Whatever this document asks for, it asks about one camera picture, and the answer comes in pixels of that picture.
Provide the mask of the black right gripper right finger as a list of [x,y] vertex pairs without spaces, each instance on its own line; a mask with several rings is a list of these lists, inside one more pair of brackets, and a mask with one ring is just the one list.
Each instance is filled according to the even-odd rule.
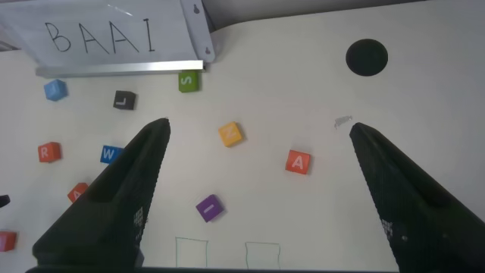
[[483,272],[484,222],[382,133],[349,136],[401,272]]

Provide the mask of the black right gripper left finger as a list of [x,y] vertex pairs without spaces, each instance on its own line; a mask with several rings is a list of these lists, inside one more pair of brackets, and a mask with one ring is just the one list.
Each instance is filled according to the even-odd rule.
[[170,139],[167,118],[148,123],[34,243],[40,268],[134,268]]

